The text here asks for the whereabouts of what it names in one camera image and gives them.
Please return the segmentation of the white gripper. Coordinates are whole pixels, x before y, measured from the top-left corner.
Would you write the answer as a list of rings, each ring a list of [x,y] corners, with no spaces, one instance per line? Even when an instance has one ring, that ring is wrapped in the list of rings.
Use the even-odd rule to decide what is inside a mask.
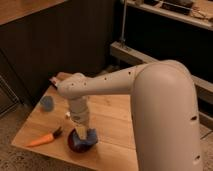
[[[89,126],[89,108],[87,105],[87,97],[83,96],[68,101],[71,120],[75,125],[75,130],[81,140],[87,139],[87,130]]]

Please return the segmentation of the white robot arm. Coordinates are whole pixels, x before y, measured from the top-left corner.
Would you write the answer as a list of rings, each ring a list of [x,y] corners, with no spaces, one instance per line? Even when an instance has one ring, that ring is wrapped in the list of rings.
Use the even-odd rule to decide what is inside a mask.
[[[197,94],[188,69],[174,60],[61,81],[72,106],[87,95],[128,94],[139,171],[203,171]]]

